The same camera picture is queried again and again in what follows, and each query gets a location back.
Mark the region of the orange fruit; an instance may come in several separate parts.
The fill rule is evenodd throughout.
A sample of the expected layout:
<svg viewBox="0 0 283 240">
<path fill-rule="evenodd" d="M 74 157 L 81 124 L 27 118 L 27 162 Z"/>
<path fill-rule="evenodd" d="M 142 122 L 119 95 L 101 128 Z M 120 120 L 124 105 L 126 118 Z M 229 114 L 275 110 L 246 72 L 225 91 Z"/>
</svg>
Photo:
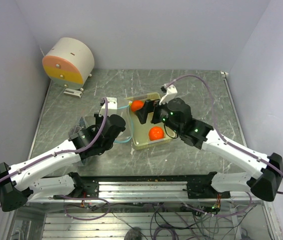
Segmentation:
<svg viewBox="0 0 283 240">
<path fill-rule="evenodd" d="M 142 109 L 143 107 L 144 107 L 144 102 L 141 100 L 134 100 L 130 105 L 130 109 L 133 113 Z"/>
</svg>

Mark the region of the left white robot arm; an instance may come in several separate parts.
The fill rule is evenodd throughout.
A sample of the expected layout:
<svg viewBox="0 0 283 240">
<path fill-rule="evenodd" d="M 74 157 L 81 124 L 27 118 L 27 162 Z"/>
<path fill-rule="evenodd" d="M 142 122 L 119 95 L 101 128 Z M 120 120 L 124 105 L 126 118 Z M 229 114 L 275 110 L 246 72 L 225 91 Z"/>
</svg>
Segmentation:
<svg viewBox="0 0 283 240">
<path fill-rule="evenodd" d="M 92 156 L 100 156 L 113 147 L 115 139 L 126 129 L 125 120 L 112 114 L 94 114 L 95 123 L 87 126 L 84 117 L 68 132 L 68 139 L 50 151 L 15 165 L 0 163 L 0 207 L 10 212 L 29 200 L 53 196 L 73 199 L 88 194 L 87 185 L 77 172 L 49 177 L 52 172 Z"/>
</svg>

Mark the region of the small red-orange fruit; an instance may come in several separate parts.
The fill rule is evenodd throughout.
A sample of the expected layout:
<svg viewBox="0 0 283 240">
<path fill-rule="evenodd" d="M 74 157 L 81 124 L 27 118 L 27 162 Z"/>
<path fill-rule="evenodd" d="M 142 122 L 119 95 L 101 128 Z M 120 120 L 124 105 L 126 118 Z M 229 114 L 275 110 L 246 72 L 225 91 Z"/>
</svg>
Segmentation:
<svg viewBox="0 0 283 240">
<path fill-rule="evenodd" d="M 165 132 L 161 127 L 154 126 L 149 130 L 148 137 L 150 141 L 157 141 L 165 137 Z"/>
</svg>

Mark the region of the yellow-green perforated plastic basket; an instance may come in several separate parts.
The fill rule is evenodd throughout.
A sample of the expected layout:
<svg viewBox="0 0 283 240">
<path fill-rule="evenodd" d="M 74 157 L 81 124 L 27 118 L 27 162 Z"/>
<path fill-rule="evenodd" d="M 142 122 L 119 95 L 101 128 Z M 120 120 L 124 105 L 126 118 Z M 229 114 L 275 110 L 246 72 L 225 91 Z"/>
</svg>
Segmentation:
<svg viewBox="0 0 283 240">
<path fill-rule="evenodd" d="M 129 116 L 132 120 L 132 143 L 135 150 L 142 150 L 149 147 L 153 147 L 156 145 L 162 145 L 167 144 L 173 140 L 177 135 L 176 133 L 166 127 L 164 129 L 164 124 L 162 122 L 157 124 L 152 124 L 151 120 L 153 118 L 154 113 L 151 112 L 147 115 L 147 120 L 145 124 L 141 124 L 139 122 L 138 117 L 135 113 L 131 111 L 131 109 L 128 110 Z M 163 130 L 164 137 L 157 140 L 150 140 L 149 138 L 149 132 L 151 128 L 159 127 Z"/>
</svg>

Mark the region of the blue-zipper clear bag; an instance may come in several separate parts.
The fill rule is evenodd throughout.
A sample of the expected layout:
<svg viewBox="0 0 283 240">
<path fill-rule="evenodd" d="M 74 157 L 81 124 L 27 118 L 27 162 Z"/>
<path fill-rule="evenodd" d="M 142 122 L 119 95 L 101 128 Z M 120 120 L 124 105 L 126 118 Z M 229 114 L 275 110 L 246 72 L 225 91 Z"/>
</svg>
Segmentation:
<svg viewBox="0 0 283 240">
<path fill-rule="evenodd" d="M 122 131 L 115 139 L 117 144 L 128 143 L 134 133 L 134 124 L 131 117 L 131 101 L 124 98 L 117 98 L 117 110 L 116 114 L 122 117 L 125 121 L 125 130 Z"/>
</svg>

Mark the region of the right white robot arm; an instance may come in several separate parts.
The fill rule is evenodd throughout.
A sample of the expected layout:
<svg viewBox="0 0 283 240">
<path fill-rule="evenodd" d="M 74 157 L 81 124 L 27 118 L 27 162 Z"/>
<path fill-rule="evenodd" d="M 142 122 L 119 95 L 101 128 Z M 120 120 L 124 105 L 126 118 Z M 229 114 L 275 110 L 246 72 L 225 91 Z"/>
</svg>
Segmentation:
<svg viewBox="0 0 283 240">
<path fill-rule="evenodd" d="M 130 108 L 141 124 L 145 124 L 152 113 L 152 124 L 162 123 L 185 144 L 217 154 L 244 170 L 242 173 L 216 173 L 202 185 L 206 197 L 213 198 L 222 192 L 250 191 L 263 201 L 274 201 L 283 179 L 281 155 L 260 153 L 219 135 L 211 125 L 193 118 L 191 107 L 179 97 L 165 104 L 160 104 L 158 99 L 134 100 Z"/>
</svg>

